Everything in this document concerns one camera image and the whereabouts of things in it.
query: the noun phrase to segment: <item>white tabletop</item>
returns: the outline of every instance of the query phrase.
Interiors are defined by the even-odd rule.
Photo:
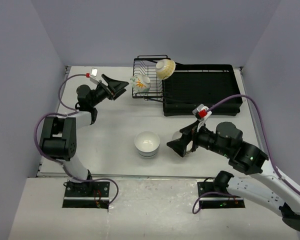
[[[298,239],[280,217],[248,200],[246,208],[205,209],[193,215],[198,197],[195,179],[118,180],[120,193],[109,212],[62,208],[65,181],[26,181],[9,240]]]
[[[129,81],[133,74],[132,67],[97,67],[98,78],[106,74],[110,78]],[[73,66],[70,76],[89,73],[91,67]],[[234,70],[238,87],[245,93],[240,71]],[[96,85],[86,77],[76,77],[68,81],[62,100],[69,106],[77,102],[76,89],[87,84]],[[77,132],[77,154],[81,162],[94,175],[129,175],[129,176],[169,176],[169,177],[215,177],[225,170],[243,177],[228,165],[228,160],[218,154],[198,148],[196,152],[184,158],[174,153],[166,143],[174,132],[193,123],[194,116],[165,117],[162,103],[132,98],[131,87],[115,101],[104,100],[96,106],[98,116],[95,124]],[[246,99],[237,116],[211,116],[207,127],[215,131],[221,122],[232,122],[243,131],[243,139],[258,145],[252,117]],[[70,111],[60,106],[59,113]],[[134,146],[134,137],[143,131],[156,132],[161,140],[158,154],[153,159],[143,159]],[[64,176],[57,164],[43,160],[39,175]]]

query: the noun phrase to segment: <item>gray wall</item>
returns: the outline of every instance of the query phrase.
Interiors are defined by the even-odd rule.
[[[300,0],[280,3],[243,77],[278,167],[300,184]]]
[[[0,0],[0,240],[9,236],[39,155],[37,119],[57,104],[64,66],[29,0]]]
[[[131,66],[141,54],[243,66],[280,0],[32,0],[67,65]]]

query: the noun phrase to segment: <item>purple cable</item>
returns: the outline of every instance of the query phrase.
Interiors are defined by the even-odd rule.
[[[290,182],[288,182],[286,179],[282,179],[282,175],[280,174],[277,166],[276,166],[276,163],[272,157],[272,154],[271,154],[271,151],[270,151],[270,148],[269,148],[269,143],[268,143],[268,138],[267,138],[267,134],[266,134],[266,130],[265,130],[265,124],[264,124],[264,121],[261,117],[261,113],[260,113],[260,110],[259,110],[259,107],[257,105],[257,103],[249,96],[247,95],[243,95],[243,94],[236,94],[236,95],[232,95],[232,96],[228,96],[226,97],[225,99],[219,101],[218,103],[216,103],[215,105],[213,105],[212,107],[210,107],[207,112],[210,112],[212,110],[214,110],[215,108],[217,108],[218,106],[220,106],[221,104],[225,103],[226,101],[230,100],[230,99],[234,99],[234,98],[246,98],[246,99],[249,99],[254,107],[255,107],[255,110],[259,116],[259,119],[260,119],[260,124],[261,124],[261,129],[262,129],[262,132],[263,132],[263,136],[264,136],[264,141],[265,141],[265,146],[268,150],[268,155],[269,155],[269,158],[270,158],[270,163],[275,171],[275,173],[279,176],[279,178],[289,187],[291,188],[296,194],[298,194],[300,196],[300,191],[298,189],[296,189],[294,186],[292,186],[292,184]]]
[[[51,116],[51,115],[54,115],[54,116],[61,116],[61,117],[69,117],[69,116],[72,116],[74,114],[76,114],[77,112],[72,112],[72,113],[69,113],[69,114],[61,114],[61,113],[57,113],[57,112],[50,112],[50,113],[47,113],[45,115],[43,115],[39,121],[36,123],[35,127],[34,127],[34,132],[33,132],[33,140],[34,140],[34,144],[35,144],[35,147],[36,149],[39,151],[40,155],[43,156],[44,158],[50,160],[50,161],[53,161],[57,164],[60,164],[62,165],[62,168],[64,170],[64,172],[72,179],[76,180],[76,181],[79,181],[79,182],[85,182],[85,183],[90,183],[90,182],[98,182],[98,181],[110,181],[112,182],[115,187],[116,187],[116,193],[113,197],[113,199],[109,202],[109,204],[113,203],[113,201],[117,198],[118,194],[119,194],[119,186],[118,184],[110,179],[110,178],[98,178],[98,179],[90,179],[90,180],[84,180],[84,179],[80,179],[80,178],[77,178],[75,176],[72,176],[71,173],[68,171],[68,169],[66,169],[66,167],[63,165],[63,162],[60,161],[60,160],[56,160],[56,159],[53,159],[51,157],[49,157],[48,155],[46,155],[40,148],[39,146],[39,143],[38,143],[38,138],[37,138],[37,135],[38,135],[38,128],[39,128],[39,125],[40,123],[43,121],[43,119],[45,119],[46,117],[48,116]]]
[[[69,107],[67,105],[65,105],[62,100],[61,100],[61,90],[62,90],[62,87],[66,84],[67,81],[69,81],[70,79],[74,78],[74,77],[79,77],[79,76],[86,76],[86,74],[75,74],[75,75],[72,75],[72,76],[69,76],[66,80],[63,81],[63,83],[61,84],[61,86],[59,87],[59,90],[58,90],[58,99],[59,99],[59,102],[62,106],[64,106],[66,109],[70,109],[72,111],[76,111],[76,109],[72,108],[72,107]]]
[[[205,192],[203,194],[201,194],[194,202],[193,207],[192,207],[192,213],[193,214],[197,214],[200,212],[201,208],[199,207],[197,211],[195,211],[195,207],[197,205],[197,203],[200,201],[201,198],[207,196],[207,195],[211,195],[211,194],[215,194],[215,195],[219,195],[219,196],[225,196],[225,197],[229,197],[229,198],[233,198],[234,196],[231,194],[226,194],[226,193],[221,193],[218,191],[209,191],[209,192]]]

